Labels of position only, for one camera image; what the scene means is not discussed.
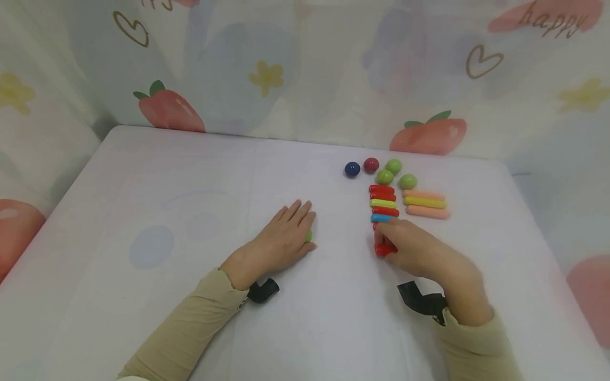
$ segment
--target blue ball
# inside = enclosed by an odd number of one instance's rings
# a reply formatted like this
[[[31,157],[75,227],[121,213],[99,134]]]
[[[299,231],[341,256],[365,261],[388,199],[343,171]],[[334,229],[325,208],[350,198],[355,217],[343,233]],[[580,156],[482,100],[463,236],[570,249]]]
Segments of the blue ball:
[[[349,162],[345,166],[345,175],[349,178],[356,177],[360,173],[360,164]]]

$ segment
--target left hand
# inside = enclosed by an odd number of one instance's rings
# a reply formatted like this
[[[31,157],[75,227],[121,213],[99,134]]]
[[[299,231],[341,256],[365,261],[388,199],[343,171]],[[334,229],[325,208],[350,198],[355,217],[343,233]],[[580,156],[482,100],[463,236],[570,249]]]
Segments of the left hand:
[[[236,290],[247,290],[264,274],[283,270],[316,248],[305,242],[315,219],[310,209],[311,202],[301,205],[300,200],[283,207],[255,239],[224,261],[220,269]]]

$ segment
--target green ball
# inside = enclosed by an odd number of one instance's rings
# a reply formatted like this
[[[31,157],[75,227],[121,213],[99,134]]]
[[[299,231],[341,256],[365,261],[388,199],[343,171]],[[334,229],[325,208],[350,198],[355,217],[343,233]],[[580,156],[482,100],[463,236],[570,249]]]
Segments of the green ball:
[[[400,172],[400,170],[403,169],[403,164],[397,158],[393,158],[388,160],[386,164],[386,169],[392,172],[394,176],[396,176]]]
[[[394,181],[394,175],[387,169],[382,169],[377,173],[377,184],[390,185]]]
[[[402,189],[411,190],[417,186],[417,177],[409,173],[401,177],[398,183]]]

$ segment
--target yellow clay stick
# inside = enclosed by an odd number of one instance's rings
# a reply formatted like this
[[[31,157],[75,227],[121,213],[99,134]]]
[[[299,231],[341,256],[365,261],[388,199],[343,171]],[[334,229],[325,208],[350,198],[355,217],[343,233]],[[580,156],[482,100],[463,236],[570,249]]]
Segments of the yellow clay stick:
[[[394,201],[372,199],[370,202],[370,205],[372,207],[384,207],[384,208],[396,209],[396,202],[394,202]]]
[[[405,205],[419,205],[421,207],[445,209],[447,203],[441,200],[422,199],[418,197],[407,196],[403,199]]]

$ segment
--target hand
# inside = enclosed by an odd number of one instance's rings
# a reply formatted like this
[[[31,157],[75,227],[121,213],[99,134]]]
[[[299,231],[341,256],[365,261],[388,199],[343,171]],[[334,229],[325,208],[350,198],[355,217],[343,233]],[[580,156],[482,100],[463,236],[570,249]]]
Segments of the hand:
[[[378,224],[375,244],[388,242],[398,251],[390,253],[386,261],[417,277],[442,285],[454,276],[478,273],[467,257],[412,222],[393,218],[387,224]]]
[[[305,242],[315,219],[310,209],[311,202],[301,206],[300,200],[283,207],[255,239],[224,261],[220,269],[235,289],[247,290],[264,274],[283,270],[316,248],[314,243]]]
[[[445,290],[447,305],[460,324],[481,326],[493,318],[483,276],[464,254],[415,224],[396,218],[377,225],[375,244],[382,243],[392,243],[397,249],[386,256],[386,261],[433,280]]]

